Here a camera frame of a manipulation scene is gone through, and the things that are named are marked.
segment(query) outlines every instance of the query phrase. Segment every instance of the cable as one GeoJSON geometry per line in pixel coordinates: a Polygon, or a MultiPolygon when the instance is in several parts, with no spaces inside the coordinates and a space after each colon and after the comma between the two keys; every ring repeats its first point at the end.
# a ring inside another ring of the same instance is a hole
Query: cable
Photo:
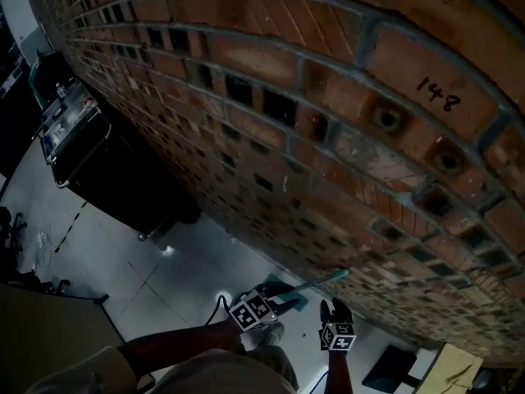
{"type": "Polygon", "coordinates": [[[325,373],[319,378],[319,381],[317,381],[317,384],[315,384],[315,386],[312,388],[312,391],[310,391],[309,394],[312,394],[312,393],[315,391],[315,389],[317,388],[317,386],[321,383],[322,379],[323,379],[324,377],[326,377],[327,375],[328,375],[328,371],[326,371],[326,372],[325,372],[325,373]]]}
{"type": "Polygon", "coordinates": [[[210,324],[210,322],[213,320],[213,317],[215,317],[215,314],[219,310],[219,305],[221,304],[221,300],[222,300],[222,304],[224,305],[224,309],[226,310],[226,312],[230,310],[230,308],[228,307],[226,303],[227,302],[226,297],[224,295],[220,295],[219,299],[217,299],[217,304],[215,305],[215,309],[213,310],[212,316],[209,318],[209,320],[204,325],[210,324]]]}

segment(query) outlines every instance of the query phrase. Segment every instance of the leg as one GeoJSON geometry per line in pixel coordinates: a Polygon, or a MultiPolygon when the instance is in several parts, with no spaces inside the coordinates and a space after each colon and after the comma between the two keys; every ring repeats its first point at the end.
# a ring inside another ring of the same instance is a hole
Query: leg
{"type": "Polygon", "coordinates": [[[290,385],[297,391],[299,384],[295,375],[294,367],[286,356],[284,350],[279,346],[262,346],[246,354],[249,358],[254,359],[268,368],[273,369],[280,374],[290,385]]]}

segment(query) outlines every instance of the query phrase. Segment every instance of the gray floor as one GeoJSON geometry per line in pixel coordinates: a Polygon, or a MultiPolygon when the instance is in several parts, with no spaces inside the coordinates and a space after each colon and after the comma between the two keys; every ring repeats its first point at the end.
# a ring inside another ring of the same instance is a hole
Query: gray floor
{"type": "MultiPolygon", "coordinates": [[[[41,279],[58,282],[67,278],[77,296],[108,293],[104,307],[125,340],[203,325],[219,292],[235,296],[269,273],[299,284],[263,255],[232,239],[206,215],[192,226],[175,225],[154,245],[139,242],[134,231],[91,204],[80,209],[83,203],[69,190],[54,185],[38,142],[22,159],[1,200],[12,213],[22,212],[28,223],[22,236],[21,271],[36,264],[41,279]],[[66,242],[54,254],[78,212],[66,242]],[[42,233],[46,236],[39,242],[42,233]]],[[[304,295],[309,300],[305,310],[293,310],[281,319],[286,328],[281,346],[298,375],[300,394],[308,394],[327,369],[326,353],[319,351],[317,336],[322,298],[314,291],[304,295]]],[[[386,346],[413,348],[358,318],[355,331],[358,338],[349,354],[354,392],[372,393],[375,391],[363,387],[361,381],[386,346]]],[[[320,384],[316,393],[323,387],[320,384]]],[[[400,387],[397,392],[410,390],[400,387]]]]}

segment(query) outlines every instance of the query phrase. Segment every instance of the curved brick wall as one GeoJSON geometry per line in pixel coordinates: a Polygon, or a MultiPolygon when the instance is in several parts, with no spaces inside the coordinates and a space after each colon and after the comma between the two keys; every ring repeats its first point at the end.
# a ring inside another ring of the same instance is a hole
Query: curved brick wall
{"type": "Polygon", "coordinates": [[[523,0],[31,0],[228,229],[391,331],[525,359],[523,0]]]}

